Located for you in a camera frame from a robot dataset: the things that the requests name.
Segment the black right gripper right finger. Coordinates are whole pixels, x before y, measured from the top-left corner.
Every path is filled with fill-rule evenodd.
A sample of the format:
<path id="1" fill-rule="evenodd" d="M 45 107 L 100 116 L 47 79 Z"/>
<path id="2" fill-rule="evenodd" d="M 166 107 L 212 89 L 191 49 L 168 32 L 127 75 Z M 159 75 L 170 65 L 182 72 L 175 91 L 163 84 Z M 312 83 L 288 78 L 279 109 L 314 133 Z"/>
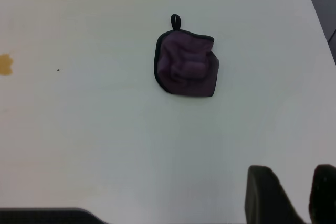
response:
<path id="1" fill-rule="evenodd" d="M 312 223 L 335 223 L 335 167 L 318 165 L 314 170 L 309 199 Z"/>

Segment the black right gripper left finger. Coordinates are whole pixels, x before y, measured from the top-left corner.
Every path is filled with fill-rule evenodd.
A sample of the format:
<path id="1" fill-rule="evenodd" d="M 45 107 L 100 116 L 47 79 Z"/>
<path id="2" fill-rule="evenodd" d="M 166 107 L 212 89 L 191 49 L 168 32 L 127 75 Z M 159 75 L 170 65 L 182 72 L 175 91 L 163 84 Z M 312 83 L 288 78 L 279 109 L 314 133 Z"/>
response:
<path id="1" fill-rule="evenodd" d="M 278 177 L 266 166 L 248 169 L 245 216 L 248 224 L 304 223 Z"/>

